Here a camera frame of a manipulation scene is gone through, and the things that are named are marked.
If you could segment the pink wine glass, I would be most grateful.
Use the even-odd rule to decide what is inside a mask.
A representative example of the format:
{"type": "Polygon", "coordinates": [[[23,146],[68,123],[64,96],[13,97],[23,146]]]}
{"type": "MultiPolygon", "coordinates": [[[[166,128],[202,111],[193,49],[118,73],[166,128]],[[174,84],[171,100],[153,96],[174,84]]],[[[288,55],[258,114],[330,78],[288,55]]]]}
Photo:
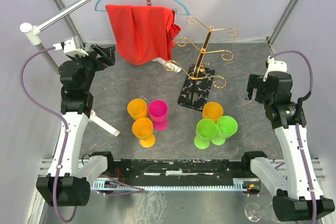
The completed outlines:
{"type": "Polygon", "coordinates": [[[168,126],[168,106],[163,100],[152,101],[148,106],[148,113],[157,131],[164,131],[168,126]]]}

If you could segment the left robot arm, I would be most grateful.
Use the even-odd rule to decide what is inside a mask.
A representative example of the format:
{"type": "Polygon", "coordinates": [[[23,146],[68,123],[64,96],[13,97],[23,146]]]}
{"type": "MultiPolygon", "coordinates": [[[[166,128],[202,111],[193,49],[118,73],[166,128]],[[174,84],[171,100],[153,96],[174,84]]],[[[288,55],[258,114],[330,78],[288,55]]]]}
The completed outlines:
{"type": "Polygon", "coordinates": [[[112,176],[116,165],[109,151],[93,152],[79,167],[83,133],[92,114],[90,87],[96,72],[115,64],[115,46],[92,44],[84,56],[75,54],[58,68],[61,87],[61,131],[54,160],[36,188],[49,206],[85,206],[90,187],[100,175],[112,176]]]}

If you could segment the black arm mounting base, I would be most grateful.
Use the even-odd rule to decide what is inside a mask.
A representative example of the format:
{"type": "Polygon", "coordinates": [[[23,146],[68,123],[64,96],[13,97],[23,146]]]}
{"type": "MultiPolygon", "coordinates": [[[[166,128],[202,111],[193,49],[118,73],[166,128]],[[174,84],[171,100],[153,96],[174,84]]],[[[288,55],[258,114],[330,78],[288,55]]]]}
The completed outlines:
{"type": "Polygon", "coordinates": [[[245,152],[239,161],[228,159],[120,159],[108,157],[105,175],[117,176],[128,185],[144,186],[232,186],[234,179],[256,178],[250,161],[267,155],[262,151],[245,152]]]}

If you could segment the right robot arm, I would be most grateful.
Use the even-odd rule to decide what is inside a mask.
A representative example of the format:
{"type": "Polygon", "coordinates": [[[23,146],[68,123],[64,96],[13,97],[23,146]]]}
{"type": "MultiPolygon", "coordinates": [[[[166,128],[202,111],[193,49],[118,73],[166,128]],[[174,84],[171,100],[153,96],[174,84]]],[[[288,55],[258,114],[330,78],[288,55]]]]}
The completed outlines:
{"type": "Polygon", "coordinates": [[[246,177],[256,175],[272,195],[279,221],[315,222],[334,212],[332,199],[326,198],[316,179],[307,144],[306,119],[302,102],[291,100],[292,77],[280,71],[267,77],[250,74],[247,98],[263,104],[281,146],[287,177],[283,178],[263,152],[246,152],[240,164],[246,177]]]}

